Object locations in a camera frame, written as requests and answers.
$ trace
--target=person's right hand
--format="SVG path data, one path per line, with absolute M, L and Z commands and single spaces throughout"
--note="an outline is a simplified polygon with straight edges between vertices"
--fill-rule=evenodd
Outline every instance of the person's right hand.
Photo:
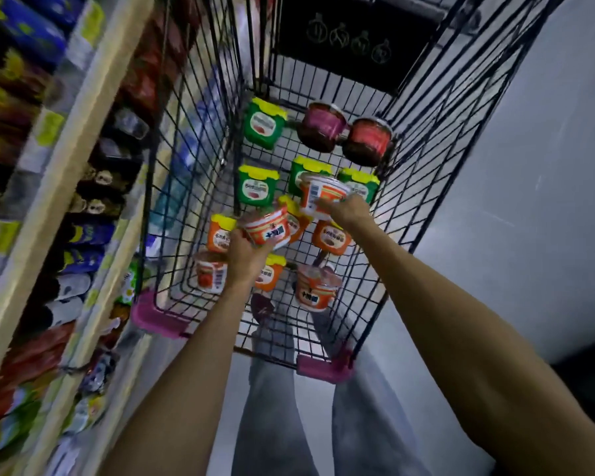
M 329 212 L 335 223 L 349 231 L 351 235 L 353 235 L 353 231 L 358 227 L 365 226 L 366 224 L 374 224 L 370 206 L 356 193 L 350 194 L 346 199 L 339 202 L 318 199 L 316 204 L 318 207 Z

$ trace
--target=shopping cart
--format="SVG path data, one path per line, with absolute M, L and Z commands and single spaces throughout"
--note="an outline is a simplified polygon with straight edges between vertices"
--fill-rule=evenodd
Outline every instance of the shopping cart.
M 198 26 L 186 27 L 186 64 L 161 101 L 141 244 L 151 289 L 133 310 L 142 328 L 168 337 L 192 333 L 218 298 L 198 288 L 193 255 L 206 244 L 212 214 L 246 209 L 234 197 L 238 166 L 277 170 L 277 195 L 287 192 L 297 155 L 324 161 L 334 173 L 343 167 L 372 172 L 345 159 L 339 145 L 320 153 L 300 143 L 295 128 L 315 100 L 334 103 L 349 123 L 377 116 L 393 128 L 393 141 L 374 169 L 381 183 L 371 208 L 379 226 L 414 252 L 516 69 L 562 2 L 192 1 L 204 15 Z M 175 0 L 165 3 L 168 27 Z M 166 40 L 163 47 L 167 53 Z M 253 96 L 289 114 L 273 150 L 244 139 L 244 112 Z M 277 251 L 288 264 L 268 295 L 272 314 L 256 319 L 248 303 L 234 350 L 335 382 L 349 375 L 388 295 L 357 245 L 341 256 L 322 253 L 311 244 L 314 226 Z M 324 350 L 312 314 L 294 297 L 297 263 L 326 264 L 343 279 L 327 331 L 333 353 Z M 283 323 L 270 323 L 275 320 Z M 260 324 L 273 333 L 269 351 L 254 350 Z

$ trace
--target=leg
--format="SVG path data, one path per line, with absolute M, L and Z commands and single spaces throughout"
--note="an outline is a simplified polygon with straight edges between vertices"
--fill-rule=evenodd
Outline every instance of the leg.
M 254 351 L 293 361 L 293 330 L 273 317 L 256 330 Z M 317 476 L 295 401 L 293 373 L 291 368 L 251 359 L 232 476 Z
M 329 354 L 348 334 L 341 318 L 328 311 L 311 314 L 320 341 Z M 429 476 L 416 452 L 412 427 L 397 395 L 365 348 L 355 361 L 352 378 L 335 387 L 333 458 L 336 476 Z

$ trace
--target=green container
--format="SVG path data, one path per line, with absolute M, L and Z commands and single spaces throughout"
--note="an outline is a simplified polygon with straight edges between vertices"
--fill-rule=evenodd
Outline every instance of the green container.
M 369 204 L 373 202 L 380 184 L 375 175 L 355 169 L 341 169 L 337 172 L 337 180 L 348 185 L 350 190 L 361 195 Z
M 289 193 L 297 196 L 302 195 L 302 189 L 299 186 L 299 177 L 302 172 L 310 172 L 313 174 L 333 175 L 333 166 L 325 164 L 319 160 L 309 159 L 298 155 L 293 162 L 291 162 L 291 175 L 289 175 Z
M 245 116 L 245 138 L 267 150 L 273 150 L 286 121 L 286 111 L 256 97 L 249 104 Z
M 275 170 L 241 165 L 238 167 L 238 200 L 256 207 L 271 205 L 279 178 L 280 174 Z

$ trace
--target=person's left leg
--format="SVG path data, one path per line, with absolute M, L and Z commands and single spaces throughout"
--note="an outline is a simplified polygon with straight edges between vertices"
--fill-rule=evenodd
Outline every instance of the person's left leg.
M 293 330 L 274 315 L 254 333 L 254 352 L 293 360 Z M 318 476 L 295 400 L 294 370 L 253 357 L 231 476 Z

